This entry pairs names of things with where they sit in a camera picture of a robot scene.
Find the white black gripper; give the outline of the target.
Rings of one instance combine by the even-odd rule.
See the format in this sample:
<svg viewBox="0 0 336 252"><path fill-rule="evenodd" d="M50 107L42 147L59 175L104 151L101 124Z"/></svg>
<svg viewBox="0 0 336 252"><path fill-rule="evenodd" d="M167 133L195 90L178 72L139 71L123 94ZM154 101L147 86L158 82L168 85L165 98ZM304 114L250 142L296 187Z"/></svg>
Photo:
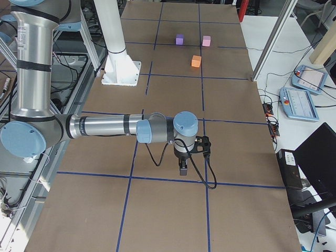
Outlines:
<svg viewBox="0 0 336 252"><path fill-rule="evenodd" d="M176 136L174 138L174 154L178 158L180 175L187 175L188 152L194 149L196 136Z"/></svg>

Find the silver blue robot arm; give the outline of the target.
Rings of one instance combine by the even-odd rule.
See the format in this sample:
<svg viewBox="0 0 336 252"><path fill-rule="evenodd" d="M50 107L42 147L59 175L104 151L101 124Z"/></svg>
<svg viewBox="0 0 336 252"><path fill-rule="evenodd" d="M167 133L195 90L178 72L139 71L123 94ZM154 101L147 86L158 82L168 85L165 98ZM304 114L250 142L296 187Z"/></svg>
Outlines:
<svg viewBox="0 0 336 252"><path fill-rule="evenodd" d="M59 25L81 25L79 1L12 1L17 20L17 105L1 129L1 143L14 156L28 158L81 136L134 135L138 142L173 143L180 174L196 151L197 117L188 111L167 119L160 113L87 117L50 109L53 33Z"/></svg>

